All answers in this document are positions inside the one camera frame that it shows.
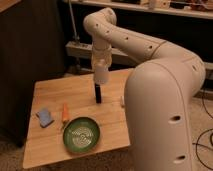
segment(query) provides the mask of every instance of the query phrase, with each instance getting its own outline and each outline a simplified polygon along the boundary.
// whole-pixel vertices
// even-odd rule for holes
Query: wire
[[[210,71],[208,78],[210,78],[212,76],[213,70]],[[209,117],[211,117],[213,119],[213,115],[208,111],[206,104],[205,104],[205,94],[206,94],[206,88],[203,88],[203,94],[202,94],[202,104],[203,107],[207,113],[207,115],[209,115]]]
[[[205,163],[203,162],[203,160],[200,158],[200,156],[199,156],[199,154],[198,154],[198,146],[202,146],[202,147],[208,148],[209,150],[213,151],[212,148],[210,148],[210,147],[208,147],[208,146],[206,146],[206,145],[202,145],[202,144],[199,143],[199,141],[200,141],[200,139],[202,138],[202,136],[203,136],[204,134],[210,132],[210,131],[213,131],[213,129],[208,129],[208,130],[202,132],[202,133],[199,135],[199,137],[198,137],[198,139],[197,139],[197,142],[196,142],[196,143],[193,143],[193,144],[195,145],[195,154],[196,154],[196,156],[197,156],[199,162],[200,162],[204,167],[206,167],[207,169],[213,170],[212,167],[208,166],[207,164],[205,164]]]
[[[212,76],[212,73],[213,73],[213,70],[210,71],[209,76],[207,77],[207,79],[209,79],[209,78]],[[203,94],[202,94],[202,104],[203,104],[203,107],[204,107],[205,112],[207,113],[207,115],[213,119],[213,115],[208,111],[208,109],[207,109],[207,107],[206,107],[206,104],[205,104],[205,100],[204,100],[204,99],[205,99],[205,91],[206,91],[206,88],[204,87],[204,88],[203,88]],[[212,128],[212,129],[208,129],[208,130],[202,132],[202,133],[199,135],[199,137],[198,137],[196,143],[192,143],[193,145],[195,145],[195,154],[196,154],[196,156],[197,156],[199,162],[200,162],[204,167],[206,167],[206,168],[209,169],[209,170],[213,170],[213,168],[210,167],[210,166],[208,166],[207,164],[205,164],[205,163],[203,162],[203,160],[200,158],[200,156],[199,156],[199,154],[198,154],[198,146],[213,151],[213,132],[212,132],[212,133],[210,134],[210,136],[209,136],[209,142],[210,142],[210,144],[211,144],[212,147],[208,147],[208,146],[206,146],[206,145],[203,145],[203,144],[200,144],[200,143],[199,143],[199,141],[200,141],[200,139],[202,138],[202,136],[203,136],[204,134],[208,133],[208,132],[211,132],[211,131],[213,131],[213,128]]]

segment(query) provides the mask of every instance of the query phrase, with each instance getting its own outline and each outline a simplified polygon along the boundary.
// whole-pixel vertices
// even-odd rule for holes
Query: green plate
[[[72,120],[64,130],[64,145],[70,152],[85,153],[98,142],[100,129],[98,124],[88,117]]]

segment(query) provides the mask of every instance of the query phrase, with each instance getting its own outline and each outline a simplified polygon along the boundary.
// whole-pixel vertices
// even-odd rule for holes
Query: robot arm
[[[176,44],[115,24],[110,8],[84,19],[93,39],[93,68],[103,61],[111,65],[111,46],[144,62],[130,74],[124,92],[135,169],[194,171],[187,107],[205,78],[202,60]]]

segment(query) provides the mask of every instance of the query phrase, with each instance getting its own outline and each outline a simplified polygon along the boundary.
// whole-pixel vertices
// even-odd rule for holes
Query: wooden tabletop
[[[130,145],[124,109],[120,97],[131,69],[110,72],[110,80],[101,87],[102,103],[97,104],[93,75],[73,76],[37,82],[34,90],[31,118],[25,146],[25,169],[92,155]],[[68,104],[70,119],[87,116],[100,126],[97,146],[83,155],[68,152],[63,144],[61,113],[63,103]],[[36,113],[47,108],[54,122],[41,128]]]

